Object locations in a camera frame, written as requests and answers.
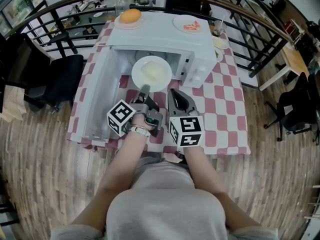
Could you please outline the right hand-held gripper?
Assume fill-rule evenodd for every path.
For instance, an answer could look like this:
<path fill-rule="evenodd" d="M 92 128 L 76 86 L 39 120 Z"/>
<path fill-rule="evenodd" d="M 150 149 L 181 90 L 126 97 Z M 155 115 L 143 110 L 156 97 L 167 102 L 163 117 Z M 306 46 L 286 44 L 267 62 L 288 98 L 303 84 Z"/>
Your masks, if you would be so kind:
<path fill-rule="evenodd" d="M 178 89 L 167 94 L 168 133 L 178 148 L 200 146 L 204 137 L 204 120 L 194 100 Z"/>

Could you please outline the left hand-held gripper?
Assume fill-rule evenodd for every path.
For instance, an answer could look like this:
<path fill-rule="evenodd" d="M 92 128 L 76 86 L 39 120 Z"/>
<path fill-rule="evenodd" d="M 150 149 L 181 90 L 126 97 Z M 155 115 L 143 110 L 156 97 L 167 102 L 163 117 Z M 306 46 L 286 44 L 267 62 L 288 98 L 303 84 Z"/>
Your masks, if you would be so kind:
<path fill-rule="evenodd" d="M 162 127 L 163 115 L 160 113 L 159 107 L 149 97 L 150 88 L 148 84 L 144 84 L 136 100 L 128 104 L 121 99 L 107 113 L 108 126 L 119 137 L 124 136 L 130 130 L 132 117 L 135 114 L 143 114 L 145 123 L 152 127 L 150 135 L 158 136 Z"/>

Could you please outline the person's left hand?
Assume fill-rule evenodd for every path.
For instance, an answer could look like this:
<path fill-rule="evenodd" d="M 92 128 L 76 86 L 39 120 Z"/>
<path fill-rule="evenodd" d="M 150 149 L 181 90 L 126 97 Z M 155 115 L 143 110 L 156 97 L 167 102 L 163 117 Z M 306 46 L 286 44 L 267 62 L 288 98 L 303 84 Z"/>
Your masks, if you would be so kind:
<path fill-rule="evenodd" d="M 136 113 L 131 120 L 131 124 L 147 129 L 148 131 L 152 129 L 152 127 L 146 123 L 145 115 L 143 113 Z"/>

